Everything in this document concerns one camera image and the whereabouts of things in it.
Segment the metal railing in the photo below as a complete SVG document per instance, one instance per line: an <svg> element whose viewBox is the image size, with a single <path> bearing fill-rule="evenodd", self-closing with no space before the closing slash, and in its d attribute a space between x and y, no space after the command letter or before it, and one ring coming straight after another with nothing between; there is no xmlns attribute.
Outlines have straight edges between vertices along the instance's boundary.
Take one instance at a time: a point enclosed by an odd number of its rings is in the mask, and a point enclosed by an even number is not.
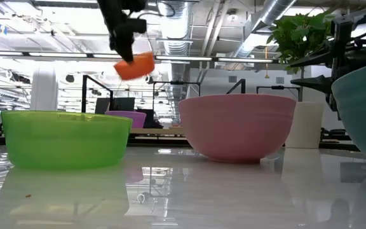
<svg viewBox="0 0 366 229"><path fill-rule="evenodd" d="M201 83L196 83L196 82L185 82L185 81L154 81L152 84L152 109L155 109L155 92L157 92L158 90L155 89L155 85L157 83L162 83L164 86L165 84L170 84L170 85L198 85L198 96L201 96Z"/></svg>
<svg viewBox="0 0 366 229"><path fill-rule="evenodd" d="M107 88L106 86L104 86L103 84L101 84L100 82L98 82L97 80L91 78L89 75L83 75L83 87L81 89L81 112L85 113L86 112L86 107L87 107L87 79L93 81L94 83L98 84L100 87L106 89L107 91L109 91L109 108L110 110L113 107L113 103L114 103L114 92Z"/></svg>
<svg viewBox="0 0 366 229"><path fill-rule="evenodd" d="M292 91L290 89L296 89L297 90L297 99L299 100L299 102L301 102L301 96L300 96L301 89L300 89L300 87L285 87L285 86L282 86L282 85L270 86L270 87L267 87L267 86L258 86L257 87L257 94L259 94L259 89L260 88L269 88L269 89L272 89L272 90L284 90L284 89L288 89L289 92L291 92L291 93L292 93Z"/></svg>
<svg viewBox="0 0 366 229"><path fill-rule="evenodd" d="M240 79L228 92L227 94L230 94L231 92L233 92L239 85L241 85L241 94L245 94L245 88L246 88L246 84L245 84L245 79Z"/></svg>

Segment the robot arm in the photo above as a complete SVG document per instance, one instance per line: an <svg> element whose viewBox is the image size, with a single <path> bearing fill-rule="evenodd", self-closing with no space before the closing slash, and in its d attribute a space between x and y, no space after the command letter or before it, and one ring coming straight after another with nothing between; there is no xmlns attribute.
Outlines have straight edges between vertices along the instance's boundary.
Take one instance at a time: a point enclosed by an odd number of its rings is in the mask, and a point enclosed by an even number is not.
<svg viewBox="0 0 366 229"><path fill-rule="evenodd" d="M366 66L366 33L351 38L353 28L358 24L366 24L366 10L335 18L332 21L331 32L333 41L326 42L321 49L291 63L292 67L302 67L314 64L325 64L332 69L329 78L319 76L292 80L291 83L312 88L326 94L326 101L331 110L337 111L336 101L331 92L332 83L340 77Z"/></svg>
<svg viewBox="0 0 366 229"><path fill-rule="evenodd" d="M109 46L126 62L133 61L133 33L146 32L146 20L129 18L123 10L139 12L146 6L146 0L98 0L104 22L109 31Z"/></svg>

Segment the ventilation duct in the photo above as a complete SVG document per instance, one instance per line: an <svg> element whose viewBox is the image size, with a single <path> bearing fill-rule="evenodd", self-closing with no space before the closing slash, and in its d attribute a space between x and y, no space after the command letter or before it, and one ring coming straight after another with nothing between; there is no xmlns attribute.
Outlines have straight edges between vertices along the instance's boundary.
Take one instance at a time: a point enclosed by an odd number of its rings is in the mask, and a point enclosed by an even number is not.
<svg viewBox="0 0 366 229"><path fill-rule="evenodd" d="M159 11L163 17L161 23L162 37L165 39L189 39L189 23L191 18L192 3L183 1L162 1L159 2ZM184 41L165 41L165 53L167 55L188 56L189 43ZM189 81L189 68L185 64L171 64L169 70L169 80L172 81ZM182 97L182 88L170 87L173 95L174 110L179 117L179 109L177 104L184 99ZM184 87L183 92L187 92L187 86Z"/></svg>
<svg viewBox="0 0 366 229"><path fill-rule="evenodd" d="M269 35L263 38L264 44L261 44L260 34L255 34L260 29L271 25L276 19L279 19L297 0L266 0L261 11L252 14L244 26L244 42L233 54L233 57L246 58L251 51L258 45L266 45Z"/></svg>

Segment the computer monitor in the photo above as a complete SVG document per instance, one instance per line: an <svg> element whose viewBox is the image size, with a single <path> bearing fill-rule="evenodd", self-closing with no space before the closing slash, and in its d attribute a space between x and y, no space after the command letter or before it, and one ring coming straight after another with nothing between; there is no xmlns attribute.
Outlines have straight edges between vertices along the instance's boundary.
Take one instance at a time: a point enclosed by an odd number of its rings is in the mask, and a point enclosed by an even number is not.
<svg viewBox="0 0 366 229"><path fill-rule="evenodd" d="M95 113L103 115L107 111L133 111L135 107L135 98L115 98L112 104L113 107L109 108L109 98L98 98L95 104Z"/></svg>
<svg viewBox="0 0 366 229"><path fill-rule="evenodd" d="M137 109L137 111L146 114L144 128L152 128L154 123L154 111L152 109Z"/></svg>
<svg viewBox="0 0 366 229"><path fill-rule="evenodd" d="M111 111L133 111L135 107L134 97L115 98Z"/></svg>

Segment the green bowl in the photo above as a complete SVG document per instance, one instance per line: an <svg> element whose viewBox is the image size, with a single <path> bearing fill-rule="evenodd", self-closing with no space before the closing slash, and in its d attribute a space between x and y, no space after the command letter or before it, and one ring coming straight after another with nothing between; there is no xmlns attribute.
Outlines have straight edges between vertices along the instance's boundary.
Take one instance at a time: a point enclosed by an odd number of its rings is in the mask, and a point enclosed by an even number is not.
<svg viewBox="0 0 366 229"><path fill-rule="evenodd" d="M124 156L132 119L56 111L1 113L8 158L25 169L90 169Z"/></svg>

